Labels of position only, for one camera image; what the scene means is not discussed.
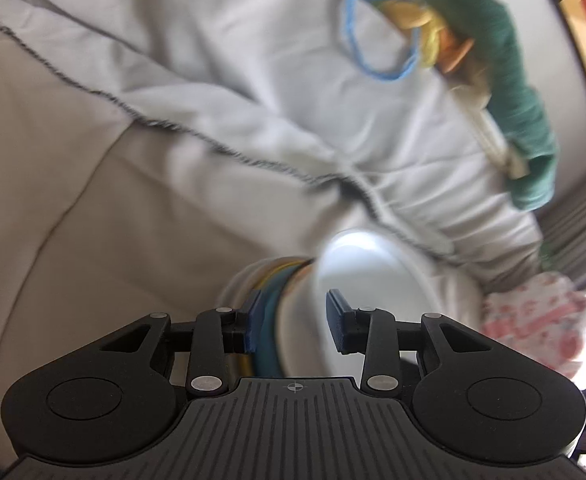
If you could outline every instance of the circular cap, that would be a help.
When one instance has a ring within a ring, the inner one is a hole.
[[[367,381],[369,387],[380,392],[389,392],[398,386],[397,379],[390,375],[374,375]]]
[[[212,392],[222,386],[222,380],[213,375],[201,375],[191,381],[191,386],[201,392]]]
[[[474,410],[497,420],[519,420],[537,412],[542,396],[524,381],[494,377],[468,388],[468,403]]]
[[[47,405],[56,415],[70,420],[91,420],[118,407],[122,390],[105,379],[84,377],[59,384],[47,396]]]

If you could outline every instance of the ribbed plastic surface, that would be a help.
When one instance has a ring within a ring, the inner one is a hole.
[[[93,467],[25,458],[10,480],[409,479],[571,480],[567,458],[524,468],[462,460],[415,428],[403,406],[348,379],[244,379],[223,397],[195,400],[161,442]]]

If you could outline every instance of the white duvet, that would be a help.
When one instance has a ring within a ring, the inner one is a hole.
[[[342,0],[0,0],[0,402],[153,310],[193,319],[246,264],[378,222],[447,314],[537,272],[439,75],[359,72]],[[369,61],[405,44],[359,4]],[[13,458],[0,423],[0,466]]]

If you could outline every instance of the blue string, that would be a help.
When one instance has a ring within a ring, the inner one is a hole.
[[[417,66],[420,60],[420,27],[415,27],[411,31],[411,47],[409,57],[399,70],[395,72],[378,72],[374,70],[364,59],[359,49],[358,40],[355,37],[355,2],[356,0],[346,0],[344,4],[344,33],[349,42],[355,62],[361,68],[362,72],[379,81],[398,81],[409,75]]]

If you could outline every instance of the crosshair marking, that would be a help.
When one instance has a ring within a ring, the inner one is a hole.
[[[291,383],[289,384],[289,386],[287,386],[288,390],[291,390],[294,394],[297,394],[298,391],[300,391],[304,386],[302,386],[300,383]]]

